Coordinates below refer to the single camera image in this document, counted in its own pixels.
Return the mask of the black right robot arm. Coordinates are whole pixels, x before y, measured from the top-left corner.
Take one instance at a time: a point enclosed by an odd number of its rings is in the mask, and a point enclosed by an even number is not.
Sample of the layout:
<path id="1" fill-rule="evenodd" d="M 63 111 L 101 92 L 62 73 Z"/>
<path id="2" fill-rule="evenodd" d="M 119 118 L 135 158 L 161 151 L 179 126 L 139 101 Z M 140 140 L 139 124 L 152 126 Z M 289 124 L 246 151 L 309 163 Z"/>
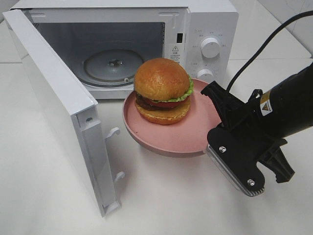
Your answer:
<path id="1" fill-rule="evenodd" d="M 251 190 L 263 186 L 265 179 L 257 164 L 276 176 L 278 183 L 291 179 L 294 170 L 281 146 L 286 137 L 313 125 L 313 68 L 308 66 L 267 92 L 253 91 L 248 102 L 226 92 L 216 82 L 207 85 L 208 96 L 221 123 L 207 135 L 223 169 Z"/>

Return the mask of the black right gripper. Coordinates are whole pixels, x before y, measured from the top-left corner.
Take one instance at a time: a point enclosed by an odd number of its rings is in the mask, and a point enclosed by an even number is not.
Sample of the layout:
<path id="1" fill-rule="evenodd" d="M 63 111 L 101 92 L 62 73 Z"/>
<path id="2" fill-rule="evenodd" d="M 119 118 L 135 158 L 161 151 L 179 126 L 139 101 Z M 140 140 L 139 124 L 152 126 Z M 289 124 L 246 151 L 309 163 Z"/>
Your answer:
<path id="1" fill-rule="evenodd" d="M 216 81 L 201 90 L 209 97 L 221 119 L 220 128 L 231 135 L 245 152 L 265 152 L 259 162 L 270 169 L 277 183 L 288 182 L 295 171 L 288 163 L 281 146 L 287 144 L 283 137 L 268 133 L 261 123 L 260 98 L 247 103 L 227 92 Z"/>

